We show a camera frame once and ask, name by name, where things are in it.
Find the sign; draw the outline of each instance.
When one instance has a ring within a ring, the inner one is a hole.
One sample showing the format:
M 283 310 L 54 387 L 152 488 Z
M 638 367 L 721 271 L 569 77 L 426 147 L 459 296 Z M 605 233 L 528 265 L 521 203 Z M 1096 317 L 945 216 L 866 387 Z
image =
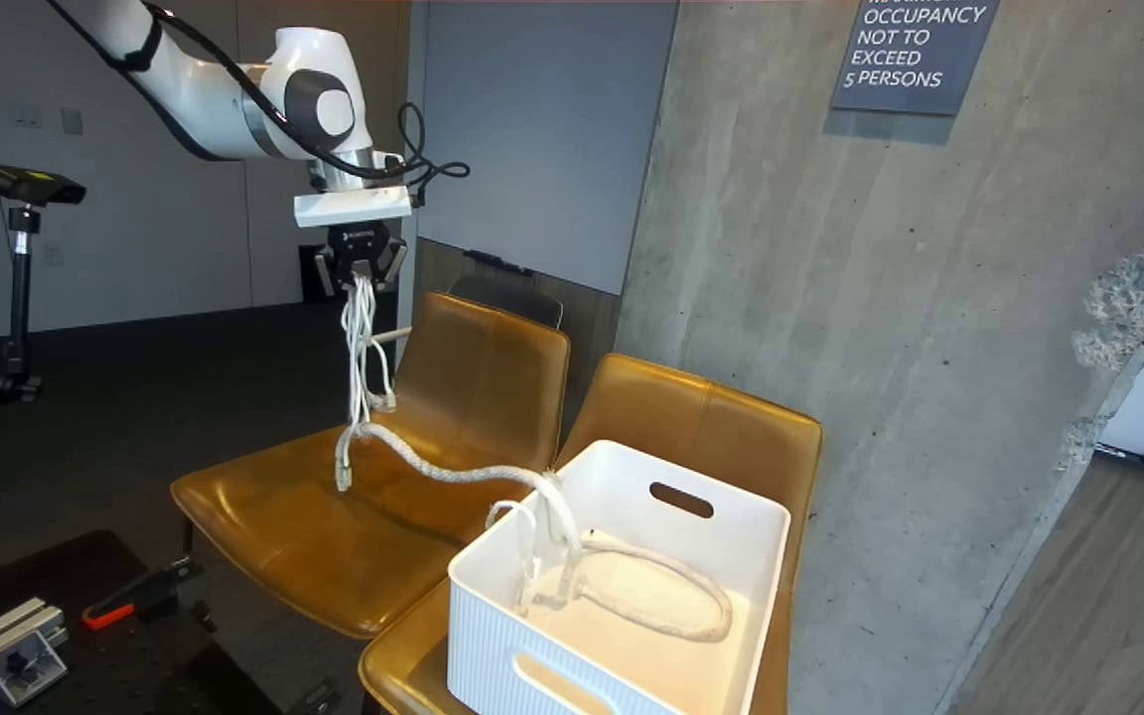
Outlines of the sign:
M 956 114 L 1001 0 L 860 0 L 832 110 Z

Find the white rope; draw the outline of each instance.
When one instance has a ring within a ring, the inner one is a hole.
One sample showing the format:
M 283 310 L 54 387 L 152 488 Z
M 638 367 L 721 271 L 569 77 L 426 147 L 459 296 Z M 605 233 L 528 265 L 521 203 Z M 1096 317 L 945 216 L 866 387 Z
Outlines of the white rope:
M 537 591 L 541 562 L 532 558 L 521 610 L 528 610 L 532 602 L 565 610 L 573 595 L 589 595 L 591 606 L 598 606 L 598 610 L 607 610 L 633 623 L 643 623 L 651 633 L 666 633 L 678 640 L 721 640 L 731 633 L 731 595 L 713 582 L 707 582 L 707 578 L 699 578 L 699 572 L 692 572 L 692 567 L 682 567 L 660 553 L 643 553 L 643 550 L 633 550 L 623 542 L 598 538 L 594 529 L 580 533 L 574 516 L 573 516 L 573 508 L 569 508 L 569 501 L 550 477 L 532 473 L 532 468 L 515 468 L 515 464 L 441 468 L 441 464 L 426 463 L 405 436 L 376 427 L 372 412 L 396 408 L 396 394 L 389 387 L 389 362 L 384 362 L 380 342 L 389 342 L 405 331 L 372 335 L 372 310 L 376 310 L 372 282 L 354 275 L 354 285 L 344 285 L 344 308 L 341 308 L 341 335 L 344 335 L 344 357 L 349 357 L 349 404 L 344 404 L 349 427 L 336 433 L 336 444 L 335 444 L 336 492 L 344 492 L 354 485 L 349 444 L 365 440 L 365 436 L 376 436 L 380 444 L 389 444 L 410 468 L 418 468 L 427 480 L 445 480 L 445 485 L 521 480 L 525 488 L 541 492 L 541 505 L 550 514 L 556 542 L 565 550 L 565 562 L 556 563 L 560 567 L 556 595 Z M 376 353 L 380 394 L 370 394 L 370 353 Z M 717 619 L 707 629 L 648 619 L 643 610 L 614 606 L 598 588 L 591 588 L 589 582 L 574 582 L 574 567 L 589 558 L 626 558 L 638 563 L 654 563 L 654 567 L 688 582 L 695 591 L 703 591 L 717 610 Z

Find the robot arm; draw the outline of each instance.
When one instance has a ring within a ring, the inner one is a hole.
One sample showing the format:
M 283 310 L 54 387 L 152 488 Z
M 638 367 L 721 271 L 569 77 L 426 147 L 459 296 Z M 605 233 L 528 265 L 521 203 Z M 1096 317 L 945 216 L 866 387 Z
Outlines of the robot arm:
M 414 216 L 410 187 L 376 166 L 365 94 L 336 31 L 283 28 L 267 63 L 230 63 L 208 35 L 148 0 L 50 0 L 202 161 L 311 161 L 323 194 L 292 198 L 298 227 L 354 227 Z M 214 60 L 182 52 L 188 31 Z

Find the white plastic basket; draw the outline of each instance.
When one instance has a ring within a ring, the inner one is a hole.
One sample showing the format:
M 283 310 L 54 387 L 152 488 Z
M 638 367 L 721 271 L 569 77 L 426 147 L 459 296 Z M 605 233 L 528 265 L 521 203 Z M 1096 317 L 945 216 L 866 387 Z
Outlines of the white plastic basket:
M 660 553 L 731 595 L 713 645 L 660 636 L 589 602 L 525 610 L 532 562 L 560 558 L 532 492 L 450 563 L 450 690 L 480 715 L 748 711 L 786 550 L 786 508 L 651 453 L 594 440 L 560 468 L 580 529 Z

